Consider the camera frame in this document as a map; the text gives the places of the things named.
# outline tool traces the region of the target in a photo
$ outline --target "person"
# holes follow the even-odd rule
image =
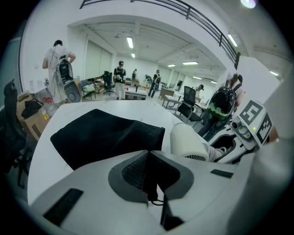
[[[204,86],[200,84],[198,87],[195,87],[196,93],[195,93],[195,101],[199,100],[200,91],[204,90]]]
[[[116,99],[119,100],[119,90],[121,91],[121,99],[124,100],[125,90],[124,84],[126,79],[126,71],[124,69],[124,62],[120,61],[119,66],[114,69],[114,82]]]
[[[131,82],[131,86],[135,85],[135,81],[137,79],[137,69],[135,68],[135,70],[132,73],[132,82]]]
[[[227,80],[226,86],[231,88],[235,94],[236,94],[236,107],[240,106],[242,99],[244,97],[244,89],[242,87],[243,78],[240,74],[234,74],[233,78],[230,80]],[[206,123],[205,125],[200,129],[198,132],[198,135],[203,137],[207,132],[204,139],[208,142],[214,137],[216,133],[218,133],[220,130],[224,128],[224,126],[227,124],[228,120],[232,117],[231,115],[227,116],[224,120],[218,120],[215,116],[213,116],[210,112],[206,112]]]
[[[145,83],[147,86],[152,86],[152,78],[149,75],[145,75]]]
[[[57,69],[62,56],[70,58],[70,63],[72,63],[76,58],[74,53],[63,46],[61,40],[57,40],[53,47],[51,47],[45,54],[42,65],[43,69],[48,68],[48,91],[52,96],[53,102],[57,105],[61,105],[68,100],[63,84],[57,82]]]
[[[152,96],[151,96],[151,98],[153,98],[154,93],[158,90],[158,88],[156,89],[155,85],[159,85],[160,80],[161,80],[161,77],[160,77],[159,69],[158,69],[158,70],[156,70],[156,73],[153,76],[153,82],[152,82],[151,88],[150,88],[149,93],[148,93],[149,97],[151,95],[151,92],[153,91]]]

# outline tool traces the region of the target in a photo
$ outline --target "railing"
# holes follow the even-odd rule
[[[83,0],[80,9],[82,9],[86,5],[105,1],[112,0]],[[181,0],[130,0],[130,2],[135,1],[147,2],[163,6],[172,11],[178,12],[179,14],[183,15],[187,20],[192,20],[217,41],[218,45],[224,49],[226,55],[234,63],[234,66],[237,69],[239,57],[241,55],[240,52],[237,53],[234,50],[233,46],[230,44],[229,40],[226,38],[226,36],[220,31],[220,29],[217,28],[217,26],[212,23],[211,20],[209,20],[204,14],[196,10],[194,7]]]

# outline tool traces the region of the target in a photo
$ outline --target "black office chair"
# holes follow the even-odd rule
[[[27,134],[24,132],[17,118],[17,90],[14,80],[8,83],[4,88],[4,109],[0,112],[0,145],[3,152],[3,171],[8,173],[11,166],[18,167],[17,185],[21,185],[21,176],[23,171],[28,175],[27,164],[31,161],[28,153],[32,151],[26,148]]]
[[[104,71],[104,74],[102,75],[102,77],[104,80],[104,89],[105,89],[103,94],[108,93],[110,95],[111,93],[115,93],[113,90],[111,90],[111,88],[114,87],[114,85],[111,84],[112,73],[108,71]]]
[[[195,103],[195,94],[196,90],[191,87],[185,86],[184,87],[184,101],[178,107],[176,112],[179,112],[180,115],[183,114],[187,119],[185,123],[190,120],[191,122],[198,122],[201,121],[201,117],[196,115],[194,111],[194,103]]]

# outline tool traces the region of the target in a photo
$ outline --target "white table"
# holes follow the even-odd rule
[[[142,100],[142,99],[146,99],[147,92],[145,90],[137,90],[136,91],[135,89],[130,89],[129,88],[128,90],[125,91],[125,95],[126,96],[133,96],[134,100],[136,100],[137,97],[139,97]]]
[[[182,101],[179,101],[179,99],[177,99],[177,98],[175,98],[175,97],[173,97],[173,96],[165,95],[165,97],[164,97],[164,101],[163,101],[163,103],[162,103],[162,106],[164,106],[164,102],[165,102],[165,100],[167,100],[167,104],[166,104],[166,106],[165,106],[165,109],[167,109],[167,107],[168,107],[168,105],[169,105],[170,102],[171,102],[171,103],[174,103],[174,104],[178,104],[178,105],[180,105],[180,104],[182,103]]]
[[[164,127],[162,151],[170,153],[170,132],[181,120],[154,101],[92,101],[64,104],[47,124],[35,149],[28,175],[28,204],[73,172],[54,148],[50,137],[83,114],[100,109],[121,118]]]
[[[197,113],[198,109],[202,110],[202,114],[200,116],[202,116],[204,114],[205,110],[207,109],[207,106],[203,106],[203,105],[197,104],[197,103],[194,103],[194,106],[196,107],[195,113]]]

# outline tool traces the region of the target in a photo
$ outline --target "black fabric pad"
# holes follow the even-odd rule
[[[139,150],[161,150],[164,128],[94,109],[57,131],[50,140],[73,169]]]

